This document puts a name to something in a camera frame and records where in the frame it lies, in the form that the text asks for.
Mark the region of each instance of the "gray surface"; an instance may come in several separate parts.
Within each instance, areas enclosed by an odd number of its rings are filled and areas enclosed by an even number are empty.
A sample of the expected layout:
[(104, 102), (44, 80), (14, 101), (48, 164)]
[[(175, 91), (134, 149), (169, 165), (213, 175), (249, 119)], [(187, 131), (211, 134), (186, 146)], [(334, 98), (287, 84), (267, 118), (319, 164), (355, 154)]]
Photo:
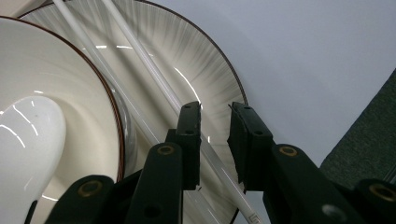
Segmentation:
[(353, 188), (383, 179), (396, 163), (396, 70), (320, 166), (330, 180)]

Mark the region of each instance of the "white plate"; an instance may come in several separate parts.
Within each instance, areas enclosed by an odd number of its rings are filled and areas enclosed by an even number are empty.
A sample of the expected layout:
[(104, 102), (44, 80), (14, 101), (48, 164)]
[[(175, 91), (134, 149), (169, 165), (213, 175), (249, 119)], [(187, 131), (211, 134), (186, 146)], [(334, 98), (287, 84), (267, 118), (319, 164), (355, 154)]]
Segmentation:
[[(216, 44), (197, 26), (164, 7), (148, 2), (114, 2), (132, 25), (139, 40), (158, 65), (183, 104), (202, 103), (202, 130), (236, 179), (233, 158), (228, 149), (232, 102), (246, 101), (236, 73)], [(128, 94), (136, 99), (154, 129), (164, 140), (169, 128), (176, 128), (177, 116), (166, 102), (144, 65), (123, 36), (101, 1), (68, 1), (66, 4), (81, 21), (93, 43), (122, 81)], [(22, 17), (42, 25), (83, 49), (55, 5), (42, 7)], [(142, 168), (149, 143), (138, 137), (137, 169)], [(201, 158), (201, 192), (224, 223), (235, 212), (229, 193)], [(185, 223), (202, 223), (194, 209), (185, 209)]]
[(117, 180), (122, 174), (118, 109), (98, 70), (66, 40), (11, 18), (0, 18), (0, 27), (0, 111), (42, 95), (61, 107), (66, 120), (63, 155), (35, 211), (43, 220), (47, 206), (83, 176)]

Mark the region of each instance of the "bowl rim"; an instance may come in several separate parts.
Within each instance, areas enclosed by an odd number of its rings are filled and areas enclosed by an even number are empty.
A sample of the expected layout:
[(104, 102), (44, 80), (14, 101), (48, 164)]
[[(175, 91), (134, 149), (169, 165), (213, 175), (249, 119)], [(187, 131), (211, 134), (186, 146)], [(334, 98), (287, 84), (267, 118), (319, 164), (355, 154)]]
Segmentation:
[(77, 53), (88, 64), (88, 66), (92, 69), (92, 71), (99, 78), (103, 87), (105, 88), (105, 91), (108, 96), (108, 100), (111, 103), (111, 107), (113, 109), (113, 113), (114, 113), (114, 117), (115, 117), (115, 121), (116, 121), (116, 125), (117, 125), (117, 135), (119, 138), (119, 167), (118, 167), (118, 171), (117, 171), (117, 182), (121, 181), (124, 177), (124, 172), (125, 172), (125, 162), (124, 162), (125, 143), (124, 143), (124, 139), (123, 139), (123, 129), (122, 129), (122, 125), (121, 125), (120, 111), (119, 111), (119, 108), (117, 107), (116, 100), (115, 100), (113, 94), (111, 93), (112, 91), (111, 91), (110, 87), (108, 86), (108, 84), (106, 83), (105, 78), (101, 74), (99, 69), (96, 68), (96, 66), (93, 64), (93, 62), (91, 62), (91, 60), (81, 50), (79, 50), (76, 46), (74, 46), (71, 42), (69, 42), (65, 38), (52, 32), (51, 30), (41, 27), (41, 26), (34, 24), (32, 22), (29, 22), (29, 21), (23, 21), (21, 19), (16, 19), (16, 18), (8, 17), (8, 16), (0, 15), (0, 19), (21, 22), (21, 23), (33, 26), (33, 27), (38, 28), (39, 30), (43, 31), (44, 33), (50, 34), (50, 35), (54, 36), (55, 38), (61, 40), (69, 48), (71, 48), (75, 53)]
[[(175, 12), (174, 10), (172, 10), (172, 9), (170, 9), (170, 8), (168, 8), (168, 7), (164, 7), (164, 6), (161, 6), (161, 5), (157, 4), (157, 3), (153, 3), (153, 2), (150, 2), (150, 1), (147, 1), (147, 0), (133, 0), (133, 1), (140, 2), (140, 3), (143, 3), (143, 4), (152, 5), (152, 6), (154, 6), (154, 7), (158, 7), (158, 8), (160, 8), (160, 9), (165, 10), (165, 11), (168, 11), (168, 12), (174, 14), (175, 16), (181, 18), (183, 21), (187, 22), (188, 24), (190, 24), (191, 26), (193, 26), (196, 30), (198, 30), (199, 33), (201, 33), (202, 35), (204, 35), (205, 38), (206, 38), (207, 40), (209, 40), (209, 42), (216, 48), (216, 50), (220, 53), (220, 55), (222, 56), (222, 58), (224, 59), (224, 61), (225, 61), (225, 62), (227, 63), (227, 65), (230, 67), (231, 71), (233, 72), (233, 77), (235, 78), (236, 82), (238, 83), (238, 87), (239, 87), (239, 89), (241, 90), (242, 97), (243, 97), (243, 99), (244, 99), (244, 104), (248, 105), (248, 98), (247, 98), (247, 96), (246, 96), (246, 94), (245, 94), (245, 90), (244, 90), (244, 88), (243, 88), (243, 86), (242, 86), (241, 80), (239, 79), (239, 76), (236, 74), (235, 69), (233, 68), (233, 65), (231, 64), (231, 62), (230, 62), (230, 60), (227, 58), (227, 56), (224, 54), (224, 52), (221, 50), (221, 48), (219, 47), (219, 45), (216, 44), (216, 42), (215, 42), (215, 41), (203, 30), (203, 29), (201, 29), (198, 25), (196, 25), (194, 22), (190, 21), (189, 19), (187, 19), (187, 18), (184, 17), (183, 15), (181, 15), (181, 14)], [(46, 4), (46, 5), (37, 7), (37, 8), (35, 8), (35, 9), (30, 10), (30, 11), (27, 11), (27, 12), (21, 14), (21, 15), (18, 17), (18, 19), (22, 19), (24, 16), (27, 16), (28, 14), (30, 14), (30, 13), (32, 13), (32, 12), (34, 12), (34, 11), (37, 11), (37, 10), (39, 10), (39, 9), (42, 8), (42, 7), (48, 7), (48, 6), (50, 6), (50, 5), (54, 5), (54, 3), (48, 3), (48, 4)]]

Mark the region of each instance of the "chopsticks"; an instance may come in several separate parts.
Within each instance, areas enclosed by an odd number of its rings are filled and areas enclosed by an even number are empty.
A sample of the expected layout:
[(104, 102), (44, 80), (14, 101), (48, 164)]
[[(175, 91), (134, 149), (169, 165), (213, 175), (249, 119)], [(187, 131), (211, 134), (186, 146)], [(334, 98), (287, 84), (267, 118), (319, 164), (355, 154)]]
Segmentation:
[[(92, 56), (92, 59), (95, 61), (95, 64), (97, 64), (102, 68), (101, 70), (105, 73), (105, 76), (107, 78), (110, 78), (115, 84), (116, 91), (121, 94), (121, 97), (126, 102), (129, 103), (130, 107), (132, 108), (131, 113), (134, 117), (134, 120), (136, 121), (137, 125), (141, 128), (141, 130), (144, 132), (145, 136), (148, 138), (150, 143), (153, 145), (158, 144), (159, 140), (156, 137), (158, 135), (155, 134), (154, 130), (150, 128), (153, 126), (149, 124), (149, 121), (140, 111), (137, 104), (134, 103), (135, 100), (131, 96), (126, 95), (126, 93), (123, 91), (125, 89), (122, 87), (121, 82), (118, 80), (116, 76), (114, 76), (114, 72), (112, 71), (111, 67), (107, 64), (106, 60), (96, 49), (92, 41), (88, 38), (87, 34), (79, 26), (78, 22), (71, 14), (71, 12), (68, 10), (67, 6), (64, 4), (62, 0), (54, 0), (54, 3), (57, 6), (57, 8), (60, 9), (61, 13), (66, 18), (67, 22), (71, 25), (72, 29), (76, 32), (80, 40), (83, 42), (85, 48)], [(114, 6), (114, 4), (110, 0), (103, 0), (103, 3), (107, 7), (110, 14), (114, 17), (121, 30), (124, 32), (126, 38), (130, 42), (132, 47), (135, 49), (136, 54), (142, 60), (143, 64), (147, 67), (148, 72), (150, 73), (156, 84), (163, 92), (163, 95), (167, 99), (168, 103), (172, 106), (175, 113), (178, 115), (181, 108), (181, 102), (178, 99), (177, 95), (172, 90), (172, 88), (169, 86), (166, 79), (163, 77), (161, 71), (158, 69), (154, 61), (151, 60), (146, 50), (137, 40), (137, 38), (134, 35), (134, 32), (129, 28), (128, 24), (121, 16), (117, 8)], [(203, 152), (206, 160), (208, 161), (212, 169), (215, 171), (216, 175), (218, 176), (222, 184), (230, 192), (233, 202), (240, 209), (241, 213), (244, 215), (247, 222), (252, 223), (252, 221), (254, 221), (254, 223), (262, 223), (256, 211), (254, 211), (254, 209), (249, 204), (245, 194), (239, 188), (239, 185), (231, 178), (231, 175), (228, 173), (225, 165), (222, 163), (219, 156), (214, 151), (213, 147), (210, 146), (210, 144), (207, 142), (206, 137), (204, 136), (203, 133), (201, 133), (201, 138), (203, 139), (201, 145), (201, 151)], [(197, 193), (200, 194), (199, 191), (195, 191), (194, 193), (190, 194), (189, 197), (195, 198), (197, 202), (203, 202), (203, 203), (199, 203), (200, 204), (199, 206), (203, 206), (203, 204), (205, 204), (205, 201), (203, 201), (205, 200), (205, 198), (202, 195), (197, 196)], [(214, 213), (209, 211), (210, 206), (209, 208), (203, 208), (199, 210), (201, 212), (206, 212), (204, 217), (212, 218), (211, 223), (217, 223), (218, 219), (214, 217)]]

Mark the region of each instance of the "white spoon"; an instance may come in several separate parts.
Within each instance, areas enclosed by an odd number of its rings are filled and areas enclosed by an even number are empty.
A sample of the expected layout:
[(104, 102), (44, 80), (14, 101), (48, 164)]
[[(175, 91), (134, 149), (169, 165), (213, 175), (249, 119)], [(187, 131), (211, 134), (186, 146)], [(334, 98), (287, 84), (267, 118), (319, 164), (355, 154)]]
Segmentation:
[(0, 222), (23, 223), (55, 171), (66, 125), (51, 99), (30, 96), (0, 112)]

